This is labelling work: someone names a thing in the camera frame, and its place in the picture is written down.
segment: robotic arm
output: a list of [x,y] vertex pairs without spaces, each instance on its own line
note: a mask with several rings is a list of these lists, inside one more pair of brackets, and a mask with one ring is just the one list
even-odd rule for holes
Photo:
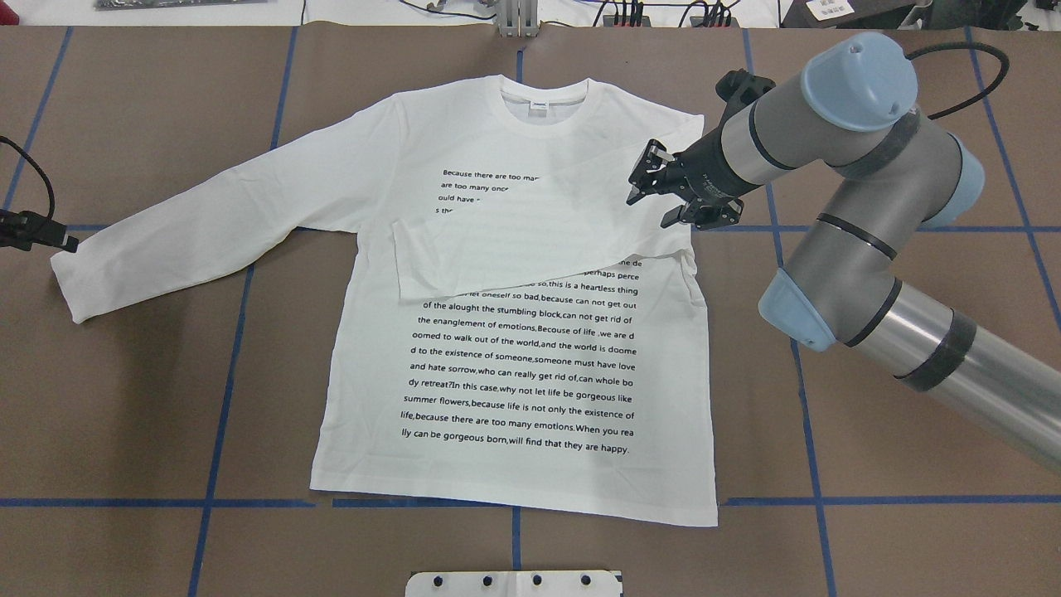
[[763,318],[814,351],[862,351],[1061,473],[1061,373],[889,271],[919,226],[951,223],[984,187],[976,158],[916,105],[902,49],[863,33],[777,88],[737,71],[718,91],[721,123],[674,155],[649,141],[627,203],[675,193],[685,203],[661,225],[709,229],[736,223],[740,196],[823,159],[845,180],[764,293]]

